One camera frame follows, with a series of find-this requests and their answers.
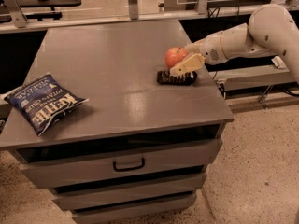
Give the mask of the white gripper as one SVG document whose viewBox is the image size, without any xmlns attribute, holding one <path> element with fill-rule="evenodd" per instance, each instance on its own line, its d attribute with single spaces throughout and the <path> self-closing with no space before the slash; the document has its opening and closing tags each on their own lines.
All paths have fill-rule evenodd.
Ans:
<svg viewBox="0 0 299 224">
<path fill-rule="evenodd" d="M 204 66 L 205 62 L 209 65 L 226 63 L 228 59 L 224 55 L 221 47 L 221 35 L 222 31 L 219 31 L 195 43 L 186 45 L 184 49 L 191 54 L 172 67 L 170 69 L 170 75 L 178 77 L 186 73 L 197 71 Z"/>
</svg>

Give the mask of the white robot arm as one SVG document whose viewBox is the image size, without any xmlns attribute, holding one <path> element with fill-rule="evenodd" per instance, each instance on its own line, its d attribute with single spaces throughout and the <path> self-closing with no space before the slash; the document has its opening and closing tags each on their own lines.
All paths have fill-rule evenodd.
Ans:
<svg viewBox="0 0 299 224">
<path fill-rule="evenodd" d="M 203 65 L 225 63 L 234 58 L 278 56 L 299 82 L 299 29 L 289 11 L 269 4 L 256 9 L 248 23 L 218 31 L 186 45 L 188 55 L 176 63 L 170 74 L 179 77 Z"/>
</svg>

